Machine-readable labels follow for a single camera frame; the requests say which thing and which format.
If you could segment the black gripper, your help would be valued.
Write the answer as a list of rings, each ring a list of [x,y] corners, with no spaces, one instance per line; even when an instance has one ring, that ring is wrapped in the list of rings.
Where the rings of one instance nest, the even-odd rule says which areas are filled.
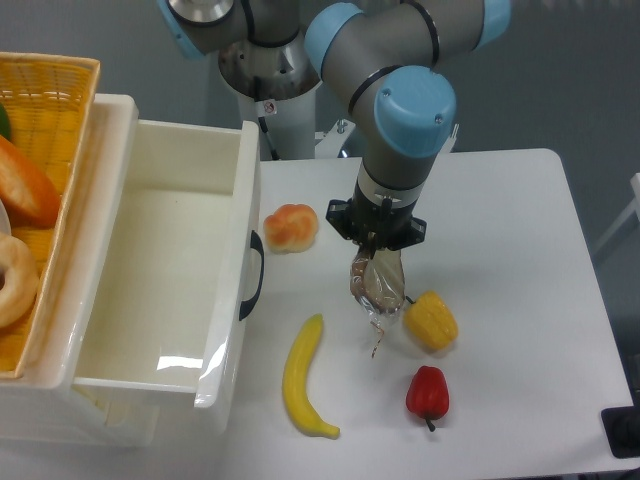
[[[326,220],[345,240],[367,252],[398,251],[422,243],[427,223],[414,217],[414,204],[393,208],[390,199],[375,205],[365,198],[331,200]]]

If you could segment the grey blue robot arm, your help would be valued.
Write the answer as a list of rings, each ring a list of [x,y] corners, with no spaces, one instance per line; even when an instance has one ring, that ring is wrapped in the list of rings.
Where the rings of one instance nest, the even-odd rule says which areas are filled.
[[[352,197],[326,217],[363,252],[422,242],[413,210],[456,112],[438,63],[496,40],[508,1],[401,1],[369,15],[350,2],[323,8],[309,24],[297,1],[162,1],[183,55],[218,56],[242,115],[258,124],[268,160],[314,151],[314,94],[329,87],[367,148]]]

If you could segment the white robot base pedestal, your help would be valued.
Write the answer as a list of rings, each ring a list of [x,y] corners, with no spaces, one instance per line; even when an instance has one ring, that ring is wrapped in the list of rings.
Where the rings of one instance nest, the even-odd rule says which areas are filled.
[[[286,44],[236,42],[218,54],[222,79],[235,95],[240,117],[259,129],[263,160],[315,156],[316,91],[321,85],[304,48],[304,33]]]

